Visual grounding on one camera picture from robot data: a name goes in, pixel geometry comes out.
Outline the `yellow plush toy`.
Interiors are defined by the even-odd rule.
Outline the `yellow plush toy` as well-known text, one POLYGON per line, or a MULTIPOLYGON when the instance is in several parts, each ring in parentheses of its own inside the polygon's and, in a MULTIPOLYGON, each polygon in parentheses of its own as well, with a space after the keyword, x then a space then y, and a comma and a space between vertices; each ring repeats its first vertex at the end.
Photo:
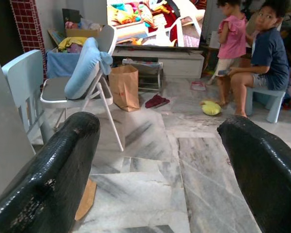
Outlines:
POLYGON ((200 105, 203 113, 208 116, 216 116, 221 113, 221 106, 213 101, 205 100, 200 105))

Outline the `large flat screen television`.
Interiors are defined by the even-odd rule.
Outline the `large flat screen television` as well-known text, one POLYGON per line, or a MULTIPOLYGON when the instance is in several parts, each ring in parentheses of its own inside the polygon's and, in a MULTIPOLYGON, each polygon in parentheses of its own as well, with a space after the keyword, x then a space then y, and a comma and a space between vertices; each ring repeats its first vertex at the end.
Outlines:
POLYGON ((117 44, 198 48, 207 0, 107 0, 117 44))

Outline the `yellow garment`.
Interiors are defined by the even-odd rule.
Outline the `yellow garment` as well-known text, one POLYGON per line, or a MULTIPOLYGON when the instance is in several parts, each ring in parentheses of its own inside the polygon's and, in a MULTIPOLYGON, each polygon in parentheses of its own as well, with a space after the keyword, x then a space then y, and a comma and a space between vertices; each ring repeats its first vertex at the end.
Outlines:
POLYGON ((67 37, 62 40, 58 45, 58 50, 65 50, 70 47, 72 44, 77 44, 79 46, 83 46, 87 37, 67 37))

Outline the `white grey folding chair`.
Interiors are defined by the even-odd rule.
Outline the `white grey folding chair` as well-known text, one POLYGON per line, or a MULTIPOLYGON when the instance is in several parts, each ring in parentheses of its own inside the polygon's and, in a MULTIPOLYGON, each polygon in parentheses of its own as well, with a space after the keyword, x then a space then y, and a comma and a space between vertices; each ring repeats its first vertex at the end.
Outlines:
MULTIPOLYGON (((114 26, 104 26, 98 37, 94 39, 98 42, 98 49, 100 51, 104 51, 112 56, 117 41, 117 30, 114 26)), ((109 109, 109 106, 113 104, 113 95, 105 79, 108 75, 104 75, 100 68, 89 89, 77 100, 69 100, 65 97, 64 89, 71 77, 47 79, 43 84, 40 101, 47 109, 60 109, 60 116, 63 117, 66 115, 67 109, 78 108, 80 112, 83 112, 91 100, 100 99, 115 133, 119 149, 123 151, 124 148, 109 109)))

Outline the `red brick pillar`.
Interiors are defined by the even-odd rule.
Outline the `red brick pillar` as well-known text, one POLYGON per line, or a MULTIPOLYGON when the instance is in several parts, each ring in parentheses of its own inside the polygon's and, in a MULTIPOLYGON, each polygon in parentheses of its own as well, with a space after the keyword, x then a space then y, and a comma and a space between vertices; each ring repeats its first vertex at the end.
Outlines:
POLYGON ((40 50, 43 78, 47 79, 46 50, 35 0, 9 0, 24 52, 40 50))

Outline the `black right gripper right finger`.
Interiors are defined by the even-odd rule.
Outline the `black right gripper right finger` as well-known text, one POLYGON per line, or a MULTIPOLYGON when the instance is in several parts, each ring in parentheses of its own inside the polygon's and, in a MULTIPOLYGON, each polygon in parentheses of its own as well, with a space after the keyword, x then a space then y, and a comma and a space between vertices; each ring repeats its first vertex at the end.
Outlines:
POLYGON ((291 148, 243 116, 217 131, 261 232, 291 233, 291 148))

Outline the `light blue cushion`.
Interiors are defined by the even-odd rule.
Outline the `light blue cushion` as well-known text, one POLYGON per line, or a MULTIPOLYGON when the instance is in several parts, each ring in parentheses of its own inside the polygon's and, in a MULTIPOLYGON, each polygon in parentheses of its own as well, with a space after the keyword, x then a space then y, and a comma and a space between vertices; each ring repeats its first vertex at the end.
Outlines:
POLYGON ((89 89, 100 68, 104 75, 110 74, 112 62, 111 55, 98 49, 96 39, 87 38, 73 74, 65 86, 65 97, 69 100, 80 99, 89 89))

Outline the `grey rectangular board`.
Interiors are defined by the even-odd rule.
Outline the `grey rectangular board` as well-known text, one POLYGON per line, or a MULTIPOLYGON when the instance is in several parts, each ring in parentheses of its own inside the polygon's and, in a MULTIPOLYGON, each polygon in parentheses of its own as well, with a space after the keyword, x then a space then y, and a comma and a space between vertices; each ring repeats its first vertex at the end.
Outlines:
POLYGON ((212 31, 209 47, 212 49, 219 49, 220 43, 219 43, 219 35, 217 31, 212 31))

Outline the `pale blue wooden chair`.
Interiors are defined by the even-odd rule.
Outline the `pale blue wooden chair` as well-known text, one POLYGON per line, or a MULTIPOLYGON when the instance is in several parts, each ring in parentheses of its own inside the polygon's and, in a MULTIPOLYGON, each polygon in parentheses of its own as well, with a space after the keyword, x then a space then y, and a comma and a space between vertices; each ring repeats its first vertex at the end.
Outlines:
POLYGON ((40 131, 43 143, 53 135, 40 101, 43 85, 43 57, 40 50, 32 50, 2 66, 17 111, 30 140, 40 131))

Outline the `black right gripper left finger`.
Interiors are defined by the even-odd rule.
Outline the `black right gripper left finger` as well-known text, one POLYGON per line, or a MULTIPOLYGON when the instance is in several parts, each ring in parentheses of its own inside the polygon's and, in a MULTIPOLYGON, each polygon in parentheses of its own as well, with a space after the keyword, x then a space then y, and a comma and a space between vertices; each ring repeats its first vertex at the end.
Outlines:
POLYGON ((0 195, 0 233, 69 233, 100 137, 100 121, 72 114, 0 195))

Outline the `white television console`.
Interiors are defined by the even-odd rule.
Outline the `white television console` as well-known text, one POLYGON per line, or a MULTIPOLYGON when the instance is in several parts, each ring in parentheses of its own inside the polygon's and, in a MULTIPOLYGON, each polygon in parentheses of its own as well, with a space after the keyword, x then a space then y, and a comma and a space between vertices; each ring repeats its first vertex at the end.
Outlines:
POLYGON ((203 71, 204 56, 199 50, 161 50, 150 48, 148 50, 122 49, 117 47, 114 57, 125 58, 155 58, 163 64, 164 75, 167 79, 200 79, 203 71))

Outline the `brown cardboard piece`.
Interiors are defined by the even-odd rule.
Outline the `brown cardboard piece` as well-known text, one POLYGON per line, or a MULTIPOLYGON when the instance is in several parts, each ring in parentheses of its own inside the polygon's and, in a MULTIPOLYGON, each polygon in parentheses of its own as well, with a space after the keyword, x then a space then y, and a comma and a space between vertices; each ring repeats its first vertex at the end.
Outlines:
POLYGON ((75 220, 81 220, 92 208, 95 200, 95 194, 97 189, 97 183, 90 178, 87 181, 82 199, 75 214, 75 220))

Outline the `girl in pink shirt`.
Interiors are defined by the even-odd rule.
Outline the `girl in pink shirt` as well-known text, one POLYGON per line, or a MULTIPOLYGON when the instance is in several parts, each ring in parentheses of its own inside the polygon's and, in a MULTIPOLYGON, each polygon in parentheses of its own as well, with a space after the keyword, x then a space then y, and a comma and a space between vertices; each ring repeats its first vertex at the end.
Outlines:
POLYGON ((217 0, 217 6, 226 16, 219 25, 219 52, 215 76, 219 86, 219 105, 228 104, 230 78, 223 71, 239 64, 246 53, 246 17, 241 12, 241 0, 217 0))

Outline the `brown cardboard box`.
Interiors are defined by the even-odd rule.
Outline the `brown cardboard box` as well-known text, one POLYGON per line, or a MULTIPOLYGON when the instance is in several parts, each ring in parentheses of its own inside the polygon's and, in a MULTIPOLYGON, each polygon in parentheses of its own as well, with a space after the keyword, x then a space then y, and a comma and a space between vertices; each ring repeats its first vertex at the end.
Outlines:
POLYGON ((66 29, 67 37, 98 37, 101 29, 98 30, 84 30, 84 29, 66 29))

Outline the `dark red cloth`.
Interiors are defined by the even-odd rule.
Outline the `dark red cloth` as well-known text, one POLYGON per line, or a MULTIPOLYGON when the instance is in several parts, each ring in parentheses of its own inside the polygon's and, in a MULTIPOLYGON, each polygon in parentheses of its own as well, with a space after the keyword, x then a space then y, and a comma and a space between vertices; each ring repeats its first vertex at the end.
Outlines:
POLYGON ((162 96, 156 94, 153 98, 151 98, 150 100, 148 100, 145 103, 145 107, 146 108, 157 108, 160 106, 164 106, 166 104, 168 104, 170 102, 170 100, 163 98, 162 96))

